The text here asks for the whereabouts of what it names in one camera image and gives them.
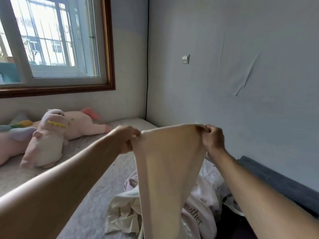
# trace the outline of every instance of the person's right arm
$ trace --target person's right arm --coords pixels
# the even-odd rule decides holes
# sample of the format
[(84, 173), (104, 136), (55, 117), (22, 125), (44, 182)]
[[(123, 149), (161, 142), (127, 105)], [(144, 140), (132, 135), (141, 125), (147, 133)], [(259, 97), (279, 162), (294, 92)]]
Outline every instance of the person's right arm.
[(203, 143), (258, 239), (319, 238), (319, 222), (255, 177), (225, 149), (220, 128), (207, 125)]

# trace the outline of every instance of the brown wooden window trim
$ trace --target brown wooden window trim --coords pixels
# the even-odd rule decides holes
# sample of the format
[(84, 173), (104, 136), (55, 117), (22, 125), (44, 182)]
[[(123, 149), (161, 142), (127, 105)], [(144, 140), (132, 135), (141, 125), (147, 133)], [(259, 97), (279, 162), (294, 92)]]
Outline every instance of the brown wooden window trim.
[(114, 52), (112, 34), (111, 0), (102, 1), (102, 17), (104, 29), (104, 44), (106, 55), (107, 83), (98, 85), (52, 86), (52, 87), (14, 87), (0, 88), (0, 98), (22, 96), (46, 96), (66, 93), (94, 92), (115, 90)]

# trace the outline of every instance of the hand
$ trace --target hand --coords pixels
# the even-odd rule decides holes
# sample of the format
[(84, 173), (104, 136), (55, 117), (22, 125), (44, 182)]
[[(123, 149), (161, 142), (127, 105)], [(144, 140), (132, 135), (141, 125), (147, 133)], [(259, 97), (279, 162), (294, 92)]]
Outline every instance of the hand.
[(132, 151), (131, 138), (139, 136), (141, 132), (131, 126), (118, 126), (108, 136), (112, 136), (120, 145), (121, 153), (126, 154)]
[(225, 152), (225, 140), (221, 128), (206, 125), (208, 131), (202, 131), (202, 141), (209, 157), (214, 161), (221, 152)]

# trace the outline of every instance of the yellow zigzag mouth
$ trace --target yellow zigzag mouth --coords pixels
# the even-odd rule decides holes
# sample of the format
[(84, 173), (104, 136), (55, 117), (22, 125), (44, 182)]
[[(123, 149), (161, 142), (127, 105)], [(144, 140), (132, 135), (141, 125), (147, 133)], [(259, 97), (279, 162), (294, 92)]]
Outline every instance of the yellow zigzag mouth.
[(61, 126), (61, 127), (67, 128), (67, 126), (65, 126), (65, 125), (63, 125), (63, 124), (61, 124), (61, 123), (58, 123), (58, 122), (51, 122), (51, 121), (49, 121), (49, 123), (51, 123), (51, 124), (54, 125), (54, 126)]

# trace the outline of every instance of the black cable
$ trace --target black cable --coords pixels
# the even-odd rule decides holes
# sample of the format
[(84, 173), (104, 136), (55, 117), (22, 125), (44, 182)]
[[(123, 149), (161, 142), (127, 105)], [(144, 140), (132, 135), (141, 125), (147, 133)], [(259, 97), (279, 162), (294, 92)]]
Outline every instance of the black cable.
[(146, 107), (145, 107), (145, 120), (147, 115), (147, 95), (148, 95), (148, 28), (150, 25), (150, 0), (148, 0), (148, 7), (147, 7), (147, 52), (146, 52)]

